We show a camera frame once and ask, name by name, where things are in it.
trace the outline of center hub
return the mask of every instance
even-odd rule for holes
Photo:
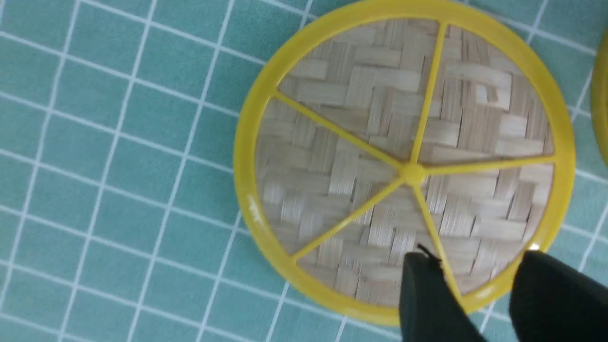
[[[401,167],[399,175],[407,185],[419,186],[423,183],[426,172],[424,171],[424,167],[418,164],[408,163]]]

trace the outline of yellow spoke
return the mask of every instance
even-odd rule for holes
[[[385,162],[386,164],[388,164],[396,169],[401,167],[401,162],[398,161],[397,159],[393,158],[388,153],[380,150],[377,147],[370,145],[369,143],[365,142],[363,139],[353,135],[352,133],[345,130],[344,128],[334,124],[332,121],[330,121],[330,120],[322,117],[321,115],[315,113],[314,111],[308,109],[306,106],[302,105],[300,102],[292,100],[291,98],[289,98],[287,95],[283,94],[282,92],[276,91],[274,93],[274,97],[283,101],[284,103],[291,106],[293,109],[299,111],[300,113],[304,114],[312,121],[317,122],[319,125],[327,128],[330,131],[333,131],[335,134],[337,134],[341,138],[350,141],[356,147],[359,147],[363,151],[371,154],[372,156],[378,158],[379,160]]]
[[[439,259],[441,259],[441,264],[443,266],[443,271],[447,277],[447,284],[452,290],[452,293],[456,297],[456,299],[460,302],[461,295],[460,290],[458,289],[458,284],[456,283],[456,279],[454,278],[454,272],[452,271],[452,267],[450,267],[450,263],[447,260],[446,251],[443,249],[443,244],[439,239],[439,233],[437,227],[435,227],[435,223],[433,222],[433,217],[430,214],[429,207],[424,200],[424,194],[419,187],[415,186],[412,188],[414,191],[414,196],[416,196],[416,201],[420,206],[420,211],[422,212],[422,216],[424,217],[424,222],[426,223],[427,228],[429,229],[430,237],[433,240],[433,244],[435,245],[435,250],[439,254]]]
[[[435,51],[433,52],[433,62],[430,64],[429,81],[426,86],[426,93],[424,94],[424,102],[422,105],[422,111],[420,112],[420,121],[418,122],[416,138],[414,138],[410,162],[418,162],[420,149],[422,148],[424,130],[426,128],[426,122],[429,120],[430,105],[433,102],[433,91],[435,90],[435,84],[437,83],[437,75],[439,74],[439,66],[441,64],[441,51],[443,50],[443,42],[446,38],[446,30],[447,23],[439,23],[437,41],[435,42]]]
[[[393,191],[397,190],[399,186],[403,185],[404,180],[402,178],[398,178],[397,180],[392,181],[387,187],[382,189],[376,195],[372,196],[367,202],[365,202],[362,206],[358,207],[355,211],[351,212],[350,215],[346,216],[342,221],[338,222],[335,226],[333,226],[328,231],[324,232],[312,242],[304,246],[301,250],[297,251],[295,254],[291,256],[291,259],[295,262],[298,261],[303,256],[310,253],[312,250],[320,246],[323,242],[327,241],[330,237],[336,235],[339,231],[346,228],[350,225],[355,219],[359,216],[363,215],[366,211],[371,209],[376,204],[380,203],[386,196],[390,195]]]
[[[495,161],[468,162],[466,164],[425,166],[428,175],[450,175],[453,173],[472,173],[484,170],[510,169],[533,164],[549,164],[555,162],[555,156],[534,156],[519,159],[502,159]]]

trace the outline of yellow plastic frame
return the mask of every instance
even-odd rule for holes
[[[599,151],[608,164],[608,31],[599,44],[591,79],[591,120]]]
[[[420,124],[412,150],[410,161],[401,162],[387,153],[368,145],[366,142],[341,129],[322,116],[308,110],[296,101],[291,100],[278,91],[278,85],[289,70],[308,51],[319,43],[331,38],[339,32],[355,26],[391,18],[420,18],[436,20],[440,24],[437,46],[433,57],[426,98],[423,103]],[[430,100],[435,87],[439,58],[447,25],[456,25],[489,41],[521,68],[535,87],[547,112],[550,127],[554,138],[554,154],[522,159],[504,161],[475,162],[456,166],[421,167],[417,164],[422,134],[429,115]],[[260,122],[268,101],[275,97],[286,102],[310,119],[323,125],[344,139],[352,142],[363,150],[376,156],[378,159],[397,168],[400,176],[383,191],[369,199],[361,208],[321,235],[302,251],[289,255],[282,248],[264,216],[260,197],[258,196],[255,180],[255,144],[257,141]],[[543,216],[535,235],[528,242],[528,248],[546,251],[559,231],[562,220],[570,202],[570,194],[574,184],[575,171],[575,145],[572,126],[568,118],[566,104],[558,86],[545,65],[536,54],[516,34],[492,18],[470,9],[469,7],[448,2],[445,0],[367,0],[357,2],[339,10],[333,11],[314,23],[306,26],[301,32],[287,41],[279,51],[268,61],[245,101],[243,111],[238,123],[235,140],[234,171],[235,186],[238,202],[243,210],[243,217],[251,234],[261,249],[261,252],[271,265],[285,277],[295,288],[305,295],[315,299],[318,303],[340,312],[344,315],[369,321],[372,323],[397,325],[399,323],[398,309],[380,307],[356,301],[326,287],[297,264],[297,258],[306,254],[323,242],[331,234],[342,229],[349,220],[371,208],[375,203],[388,195],[392,190],[402,184],[409,184],[415,189],[416,199],[420,204],[424,219],[434,240],[439,257],[444,260],[444,269],[448,284],[456,293],[460,304],[467,312],[472,312],[491,303],[504,295],[513,282],[514,274],[521,260],[523,251],[517,256],[504,272],[494,280],[482,287],[460,296],[455,291],[455,281],[441,243],[438,240],[437,230],[426,206],[424,195],[420,188],[414,186],[427,175],[439,173],[475,172],[483,169],[497,169],[504,167],[519,167],[528,164],[553,163],[553,185],[548,199],[545,215]]]

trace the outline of miniature steamer basket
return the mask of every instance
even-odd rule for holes
[[[398,324],[404,253],[443,260],[467,312],[505,294],[568,208],[572,126],[514,33],[442,0],[362,1],[269,60],[237,129],[243,217],[318,303]]]

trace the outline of teal surface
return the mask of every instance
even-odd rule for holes
[[[302,22],[351,2],[0,2],[0,340],[400,340],[286,287],[234,193],[251,84]],[[461,2],[529,41],[561,87],[577,173],[549,253],[608,285],[608,168],[589,114],[608,3]],[[515,342],[508,297],[470,317]]]

